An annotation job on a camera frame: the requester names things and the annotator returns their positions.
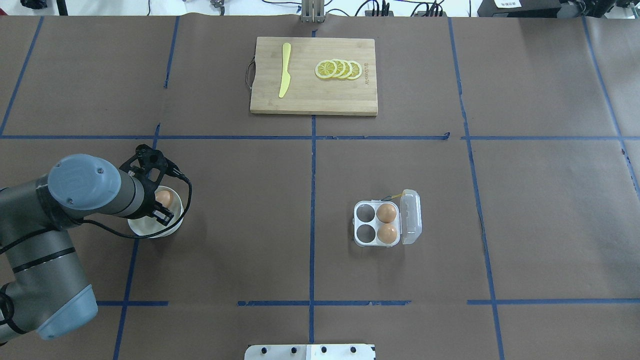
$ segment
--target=egg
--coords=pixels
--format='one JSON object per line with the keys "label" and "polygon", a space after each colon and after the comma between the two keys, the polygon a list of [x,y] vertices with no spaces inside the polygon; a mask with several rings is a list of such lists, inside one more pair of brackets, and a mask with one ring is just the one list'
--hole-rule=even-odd
{"label": "egg", "polygon": [[384,224],[378,229],[378,239],[385,244],[393,243],[398,237],[398,230],[391,224]]}
{"label": "egg", "polygon": [[388,224],[396,219],[397,210],[396,207],[391,204],[382,204],[378,208],[377,215],[380,221]]}
{"label": "egg", "polygon": [[169,208],[169,205],[173,202],[173,193],[168,190],[160,190],[156,193],[156,201],[162,206]]}

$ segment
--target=egg carton lid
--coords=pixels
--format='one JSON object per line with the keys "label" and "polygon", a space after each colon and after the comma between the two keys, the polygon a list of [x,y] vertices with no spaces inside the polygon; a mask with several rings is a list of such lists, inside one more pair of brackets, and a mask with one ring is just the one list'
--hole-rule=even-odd
{"label": "egg carton lid", "polygon": [[422,234],[422,211],[420,195],[411,189],[404,189],[400,197],[400,227],[402,228],[402,244],[415,243]]}

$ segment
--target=wooden cutting board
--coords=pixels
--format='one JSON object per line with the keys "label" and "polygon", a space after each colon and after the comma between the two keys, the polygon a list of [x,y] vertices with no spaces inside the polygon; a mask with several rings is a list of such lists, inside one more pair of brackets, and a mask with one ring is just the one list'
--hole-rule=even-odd
{"label": "wooden cutting board", "polygon": [[[282,44],[291,44],[291,83],[278,97],[282,77]],[[334,58],[362,64],[356,80],[319,79],[316,65]],[[373,39],[259,37],[255,46],[252,113],[303,115],[378,114],[376,45]]]}

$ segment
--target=gray tabletop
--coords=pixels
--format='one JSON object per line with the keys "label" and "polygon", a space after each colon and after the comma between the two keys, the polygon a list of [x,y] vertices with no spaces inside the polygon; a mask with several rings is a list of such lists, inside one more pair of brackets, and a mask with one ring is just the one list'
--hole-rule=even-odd
{"label": "gray tabletop", "polygon": [[[636,359],[640,22],[0,17],[0,187],[155,145],[182,227],[71,231],[99,313],[3,359],[242,359],[372,343],[378,359]],[[377,117],[253,115],[257,36],[374,38]],[[167,186],[186,198],[186,187]],[[353,206],[405,188],[423,235],[360,248]],[[95,217],[126,231],[125,220]],[[0,280],[12,281],[0,260]]]}

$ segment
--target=knife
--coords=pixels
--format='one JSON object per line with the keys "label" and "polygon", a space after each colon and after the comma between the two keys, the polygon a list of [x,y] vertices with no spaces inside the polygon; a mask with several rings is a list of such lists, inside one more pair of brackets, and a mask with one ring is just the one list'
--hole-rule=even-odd
{"label": "knife", "polygon": [[291,44],[286,42],[282,44],[282,79],[280,80],[279,98],[283,98],[289,89],[291,75],[289,75],[289,57],[291,56]]}

